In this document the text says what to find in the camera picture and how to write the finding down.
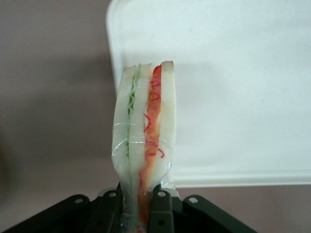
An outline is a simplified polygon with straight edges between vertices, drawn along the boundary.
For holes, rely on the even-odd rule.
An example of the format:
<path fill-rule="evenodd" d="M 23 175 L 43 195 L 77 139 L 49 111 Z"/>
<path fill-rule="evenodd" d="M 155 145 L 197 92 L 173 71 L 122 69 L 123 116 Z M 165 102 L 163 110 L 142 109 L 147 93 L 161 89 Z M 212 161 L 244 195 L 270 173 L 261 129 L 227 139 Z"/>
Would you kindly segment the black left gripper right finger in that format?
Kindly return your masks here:
<path fill-rule="evenodd" d="M 149 233 L 177 233 L 181 200 L 174 189 L 155 190 L 150 203 Z"/>

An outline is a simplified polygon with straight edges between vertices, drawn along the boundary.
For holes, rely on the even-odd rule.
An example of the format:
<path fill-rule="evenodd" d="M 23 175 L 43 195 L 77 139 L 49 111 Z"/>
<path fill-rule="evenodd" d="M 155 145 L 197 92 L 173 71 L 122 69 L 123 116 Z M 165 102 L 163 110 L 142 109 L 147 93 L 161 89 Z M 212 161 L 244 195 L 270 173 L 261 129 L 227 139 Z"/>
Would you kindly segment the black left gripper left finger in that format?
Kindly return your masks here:
<path fill-rule="evenodd" d="M 119 189 L 101 192 L 88 221 L 89 233 L 118 233 L 121 228 L 123 195 Z"/>

